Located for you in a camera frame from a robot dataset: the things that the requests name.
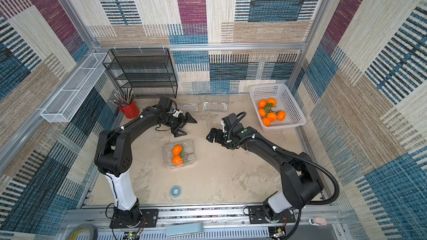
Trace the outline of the orange container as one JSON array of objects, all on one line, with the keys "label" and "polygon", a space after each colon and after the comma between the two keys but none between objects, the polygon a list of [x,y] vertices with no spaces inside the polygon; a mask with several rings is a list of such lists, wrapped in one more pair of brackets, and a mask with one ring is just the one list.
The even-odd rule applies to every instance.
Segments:
[{"label": "orange container", "polygon": [[180,144],[177,144],[172,149],[172,154],[174,156],[179,156],[182,153],[183,147]]},{"label": "orange container", "polygon": [[271,121],[270,121],[270,119],[269,119],[269,118],[264,117],[264,118],[262,119],[262,124],[263,124],[264,126],[266,126],[266,127],[269,127],[269,126],[271,125]]},{"label": "orange container", "polygon": [[270,122],[275,122],[278,119],[278,116],[274,112],[270,112],[266,115],[266,117],[270,120]]},{"label": "orange container", "polygon": [[258,109],[259,115],[261,118],[265,118],[266,117],[266,111],[263,108],[259,108]]},{"label": "orange container", "polygon": [[183,165],[183,159],[181,156],[174,156],[172,158],[172,163],[173,163],[173,165],[175,165],[177,167],[181,166],[181,165]]},{"label": "orange container", "polygon": [[277,113],[277,120],[283,121],[286,118],[286,112],[285,111],[279,111]]}]

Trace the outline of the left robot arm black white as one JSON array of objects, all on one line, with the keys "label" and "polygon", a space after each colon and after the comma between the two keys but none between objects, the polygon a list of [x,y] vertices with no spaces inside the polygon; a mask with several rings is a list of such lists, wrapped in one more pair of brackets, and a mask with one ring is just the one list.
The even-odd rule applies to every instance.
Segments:
[{"label": "left robot arm black white", "polygon": [[143,219],[130,180],[133,141],[151,127],[161,125],[168,127],[174,137],[185,136],[183,128],[188,123],[197,120],[189,112],[182,113],[172,99],[161,97],[158,104],[144,108],[127,124],[100,133],[94,163],[106,177],[113,195],[112,228],[116,224],[136,227]]}]

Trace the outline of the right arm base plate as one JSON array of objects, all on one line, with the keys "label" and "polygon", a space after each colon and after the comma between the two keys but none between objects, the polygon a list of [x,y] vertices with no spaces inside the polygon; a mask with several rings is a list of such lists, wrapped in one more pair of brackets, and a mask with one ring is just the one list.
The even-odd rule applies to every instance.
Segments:
[{"label": "right arm base plate", "polygon": [[292,210],[285,209],[280,213],[276,213],[267,205],[245,206],[243,213],[248,216],[251,224],[296,222],[296,217]]}]

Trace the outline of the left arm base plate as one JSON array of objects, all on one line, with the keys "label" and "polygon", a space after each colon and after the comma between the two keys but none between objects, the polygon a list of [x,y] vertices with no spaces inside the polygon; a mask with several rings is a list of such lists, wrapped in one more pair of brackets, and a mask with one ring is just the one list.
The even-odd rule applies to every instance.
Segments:
[{"label": "left arm base plate", "polygon": [[114,210],[110,228],[154,228],[157,225],[158,214],[158,209],[134,209],[131,211]]}]

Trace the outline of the clear clamshell container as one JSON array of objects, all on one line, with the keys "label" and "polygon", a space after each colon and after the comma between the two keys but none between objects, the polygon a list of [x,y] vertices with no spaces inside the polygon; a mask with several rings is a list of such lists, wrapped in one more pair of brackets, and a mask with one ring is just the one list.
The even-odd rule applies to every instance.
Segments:
[{"label": "clear clamshell container", "polygon": [[203,102],[202,108],[208,112],[226,112],[228,109],[228,103],[226,102]]},{"label": "clear clamshell container", "polygon": [[194,140],[168,143],[162,148],[163,166],[176,169],[194,164],[197,160]]},{"label": "clear clamshell container", "polygon": [[199,112],[199,103],[191,102],[191,103],[180,103],[178,104],[178,109],[182,112]]}]

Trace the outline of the orange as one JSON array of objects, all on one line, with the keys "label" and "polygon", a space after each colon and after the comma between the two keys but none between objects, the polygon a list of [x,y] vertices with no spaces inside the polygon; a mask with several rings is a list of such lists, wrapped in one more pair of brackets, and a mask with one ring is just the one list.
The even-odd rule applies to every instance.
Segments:
[{"label": "orange", "polygon": [[268,101],[267,101],[267,100],[265,100],[265,99],[263,99],[263,100],[260,100],[260,101],[259,101],[259,103],[258,103],[258,107],[259,107],[259,108],[264,108],[267,104],[268,104]]},{"label": "orange", "polygon": [[274,98],[269,98],[269,99],[267,99],[267,103],[268,103],[269,107],[275,107],[277,104],[277,101]]}]

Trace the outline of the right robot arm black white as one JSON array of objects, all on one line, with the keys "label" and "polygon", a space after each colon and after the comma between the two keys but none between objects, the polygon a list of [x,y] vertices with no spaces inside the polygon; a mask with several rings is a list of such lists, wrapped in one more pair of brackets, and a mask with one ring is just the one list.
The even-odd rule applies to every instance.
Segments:
[{"label": "right robot arm black white", "polygon": [[[281,191],[275,192],[263,202],[263,212],[269,222],[279,219],[282,212],[302,210],[307,205],[327,205],[335,202],[340,194],[338,181],[325,167],[312,161],[306,153],[296,154],[267,140],[256,129],[241,123],[246,112],[232,113],[221,119],[221,128],[212,128],[206,139],[218,143],[228,150],[242,148],[249,151],[279,172]],[[330,198],[315,201],[324,184],[320,174],[332,183],[334,192]]]}]

